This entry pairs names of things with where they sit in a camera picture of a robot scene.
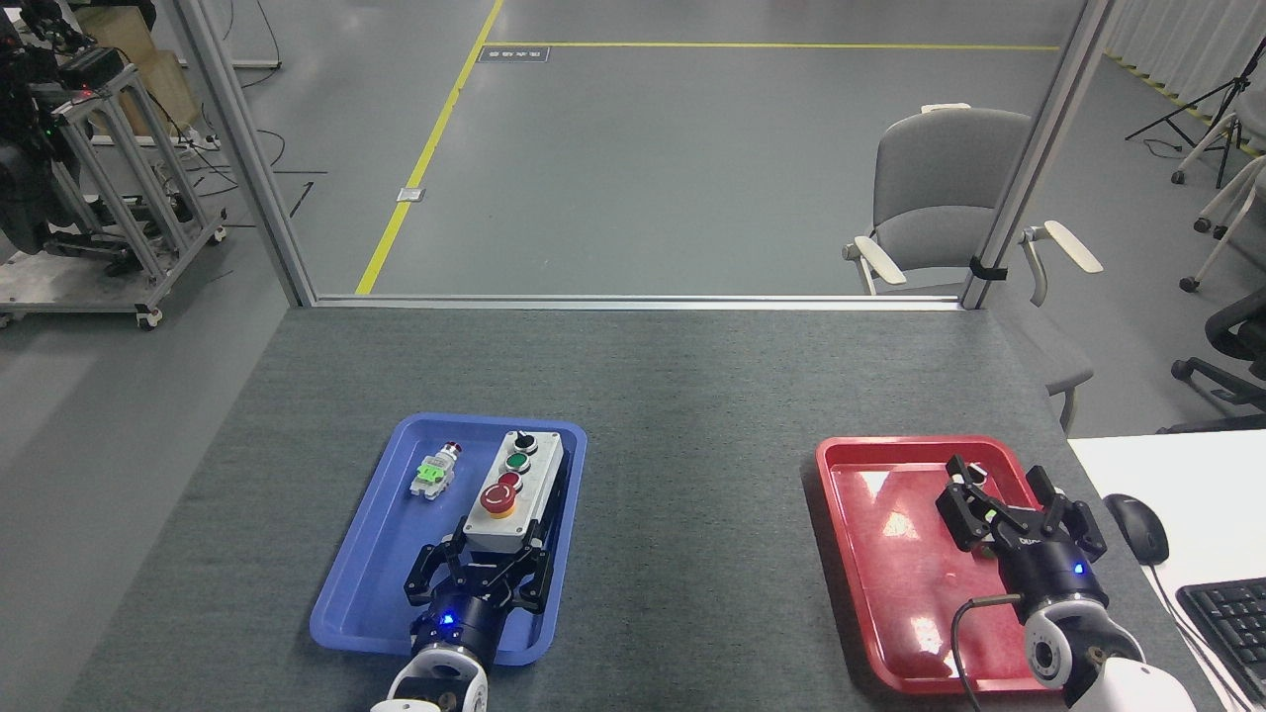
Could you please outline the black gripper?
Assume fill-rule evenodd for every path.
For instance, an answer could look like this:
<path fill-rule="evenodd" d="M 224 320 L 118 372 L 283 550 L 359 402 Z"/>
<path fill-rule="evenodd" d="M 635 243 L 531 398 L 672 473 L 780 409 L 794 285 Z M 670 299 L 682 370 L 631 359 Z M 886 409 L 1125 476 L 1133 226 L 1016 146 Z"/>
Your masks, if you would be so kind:
<path fill-rule="evenodd" d="M 1039 535 L 1044 537 L 1039 538 L 1033 532 L 1017 533 L 1009 505 L 984 490 L 989 473 L 982 466 L 952 455 L 946 470 L 950 481 L 936 499 L 937 511 L 960 551 L 985 544 L 996 552 L 1004 589 L 1020 595 L 1013 606 L 1019 622 L 1074 595 L 1109 606 L 1091 569 L 1106 552 L 1106 542 L 1085 500 L 1069 499 L 1044 467 L 1032 466 L 1031 492 L 1039 500 Z"/>
<path fill-rule="evenodd" d="M 523 608 L 539 614 L 548 601 L 553 554 L 546 547 L 549 523 L 533 519 L 519 550 L 492 564 L 461 564 L 466 546 L 462 516 L 452 533 L 437 544 L 425 544 L 408 569 L 403 590 L 410 606 L 425 611 L 410 625 L 410 651 L 422 652 L 430 644 L 461 646 L 472 654 L 498 652 L 509 611 Z M 451 576 L 430 584 L 446 568 Z"/>

